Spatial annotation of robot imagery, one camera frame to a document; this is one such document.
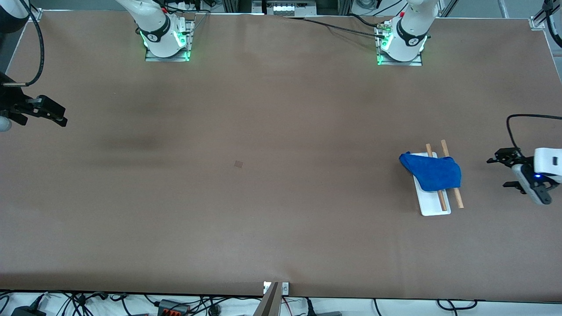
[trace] wooden stick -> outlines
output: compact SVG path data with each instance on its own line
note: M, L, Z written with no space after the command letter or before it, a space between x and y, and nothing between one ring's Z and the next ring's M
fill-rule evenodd
M449 148L447 148L447 142L443 139L441 140L441 147L443 147L443 154L445 157L449 157ZM460 197L460 190L459 188L453 188L453 192L455 193L455 199L457 200L457 205L459 209L464 208L463 198Z
M431 150L431 144L425 144L425 150L427 150L427 156L433 157L433 150ZM441 203L441 210L446 212L447 211L447 204L445 203L445 196L443 195L443 191L437 191L439 195L439 202Z

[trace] white floor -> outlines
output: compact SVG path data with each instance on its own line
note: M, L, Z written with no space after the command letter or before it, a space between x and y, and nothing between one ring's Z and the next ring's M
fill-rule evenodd
M41 293L13 293L9 294L10 300L5 310L0 315L11 315L14 308L18 306L29 306ZM197 296L162 296L149 295L153 301L161 299L173 300L179 303L191 302L199 299ZM306 300L299 297L288 298L293 316L307 313ZM63 294L47 294L41 300L39 310L46 312L47 316L55 316L66 301ZM372 299L318 299L311 298L317 314L327 312L341 312L342 316L378 316ZM0 309L5 299L0 300ZM382 316L415 315L415 316L453 316L453 312L440 309L434 300L383 300L378 299L378 306ZM130 295L125 299L126 307L132 315L148 314L157 315L157 308L148 302L142 295ZM472 302L453 301L455 306L462 307L471 305ZM252 315L258 306L258 300L230 299L220 304L221 316ZM86 306L94 316L126 316L121 302L113 302L110 299L102 301L99 298L91 299ZM74 308L72 304L66 311L65 316L72 316ZM290 316L287 307L283 304L280 316ZM459 316L471 315L562 315L562 304L547 303L503 303L479 301L474 309L458 311Z

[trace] brown table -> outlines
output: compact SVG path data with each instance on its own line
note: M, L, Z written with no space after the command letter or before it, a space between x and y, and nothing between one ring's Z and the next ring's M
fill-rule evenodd
M562 114L526 20L437 20L422 67L282 17L209 16L188 63L144 62L126 12L40 24L45 71L25 91L69 124L0 135L0 287L560 299L562 190L536 206L486 164L510 146L509 114ZM29 26L8 74L33 77L38 56ZM562 146L557 121L513 129L524 153ZM426 218L398 156L442 138L466 209Z

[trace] white tray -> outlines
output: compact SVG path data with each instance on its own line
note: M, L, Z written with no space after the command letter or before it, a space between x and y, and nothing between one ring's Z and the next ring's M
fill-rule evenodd
M427 157L426 152L419 152L417 154L412 154L416 156ZM437 153L433 152L433 157L437 158ZM420 210L423 216L436 216L436 215L447 215L451 213L451 205L449 205L449 199L447 197L447 191L443 190L443 196L445 198L445 204L447 204L447 210L441 210L441 203L439 202L439 194L437 191L423 191L420 183L414 176L414 183L416 185L416 193L418 194L418 201L420 203Z

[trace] blue cloth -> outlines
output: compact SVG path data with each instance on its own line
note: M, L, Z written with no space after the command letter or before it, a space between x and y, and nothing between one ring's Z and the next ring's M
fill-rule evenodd
M460 167L451 157L424 157L407 152L400 155L400 162L418 179L423 191L460 187Z

